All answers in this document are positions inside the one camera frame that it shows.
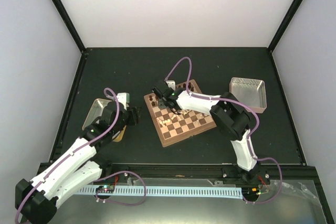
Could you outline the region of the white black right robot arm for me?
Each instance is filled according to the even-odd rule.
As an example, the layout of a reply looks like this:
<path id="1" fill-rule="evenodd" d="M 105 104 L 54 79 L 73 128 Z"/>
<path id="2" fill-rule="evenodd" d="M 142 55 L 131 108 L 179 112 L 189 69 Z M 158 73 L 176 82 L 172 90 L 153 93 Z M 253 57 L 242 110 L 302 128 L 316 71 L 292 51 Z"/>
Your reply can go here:
<path id="1" fill-rule="evenodd" d="M 229 92 L 206 95 L 193 92 L 188 86 L 173 89 L 165 81 L 159 81 L 152 91 L 173 111 L 193 110 L 211 116 L 224 138 L 233 146 L 239 179 L 250 184 L 258 177 L 258 157 L 251 142 L 253 130 L 249 127 L 250 114 L 246 105 L 238 102 Z"/>

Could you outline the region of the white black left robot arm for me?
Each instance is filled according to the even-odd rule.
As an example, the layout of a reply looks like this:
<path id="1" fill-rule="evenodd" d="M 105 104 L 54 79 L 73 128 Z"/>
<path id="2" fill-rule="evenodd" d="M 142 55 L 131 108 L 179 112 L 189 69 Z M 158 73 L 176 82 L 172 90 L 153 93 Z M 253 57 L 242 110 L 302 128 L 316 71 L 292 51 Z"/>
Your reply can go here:
<path id="1" fill-rule="evenodd" d="M 30 223 L 49 223 L 78 190 L 115 176 L 101 151 L 126 126 L 138 124 L 140 111 L 126 102 L 109 102 L 63 155 L 31 180 L 20 180 L 15 186 L 15 222 L 22 215 Z"/>

